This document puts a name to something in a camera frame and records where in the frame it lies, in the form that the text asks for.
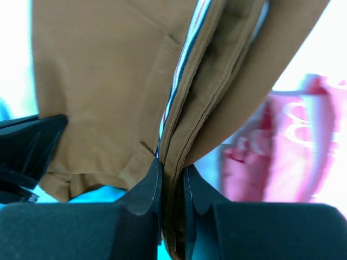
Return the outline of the pink printed garment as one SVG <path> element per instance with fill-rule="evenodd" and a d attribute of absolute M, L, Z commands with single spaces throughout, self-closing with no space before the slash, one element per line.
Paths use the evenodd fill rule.
<path fill-rule="evenodd" d="M 346 81 L 308 75 L 271 92 L 221 148 L 232 201 L 339 204 L 346 198 Z"/>

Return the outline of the brown pants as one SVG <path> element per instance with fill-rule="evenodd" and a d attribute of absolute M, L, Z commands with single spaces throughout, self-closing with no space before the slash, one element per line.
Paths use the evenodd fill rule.
<path fill-rule="evenodd" d="M 158 157 L 163 238 L 185 259 L 181 170 L 263 103 L 327 1 L 33 1 L 39 116 L 69 124 L 39 185 L 129 190 Z"/>

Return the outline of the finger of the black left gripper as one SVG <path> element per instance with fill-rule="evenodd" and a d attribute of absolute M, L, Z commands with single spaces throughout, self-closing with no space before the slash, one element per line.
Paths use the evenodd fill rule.
<path fill-rule="evenodd" d="M 35 203 L 32 192 L 52 160 L 68 118 L 37 116 L 1 122 L 1 203 Z"/>

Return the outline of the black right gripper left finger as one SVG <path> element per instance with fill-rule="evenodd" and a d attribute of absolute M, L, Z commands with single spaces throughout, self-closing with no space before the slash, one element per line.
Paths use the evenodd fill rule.
<path fill-rule="evenodd" d="M 1 210 L 1 259 L 156 259 L 162 164 L 112 203 L 12 203 Z"/>

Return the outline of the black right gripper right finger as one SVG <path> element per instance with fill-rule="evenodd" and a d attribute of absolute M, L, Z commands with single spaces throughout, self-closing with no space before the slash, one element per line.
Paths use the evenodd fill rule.
<path fill-rule="evenodd" d="M 326 204 L 232 202 L 183 170 L 186 259 L 346 259 L 346 219 Z"/>

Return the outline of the turquoise cloth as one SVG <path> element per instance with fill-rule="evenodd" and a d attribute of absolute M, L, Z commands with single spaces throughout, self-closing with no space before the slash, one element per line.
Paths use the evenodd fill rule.
<path fill-rule="evenodd" d="M 44 192 L 44 190 L 39 186 L 37 186 L 33 190 L 33 192 L 38 195 L 37 203 L 59 202 L 58 200 L 54 199 L 52 196 Z M 104 186 L 97 190 L 79 195 L 76 198 L 72 199 L 70 203 L 111 203 L 121 198 L 125 193 L 126 191 L 122 189 Z"/>

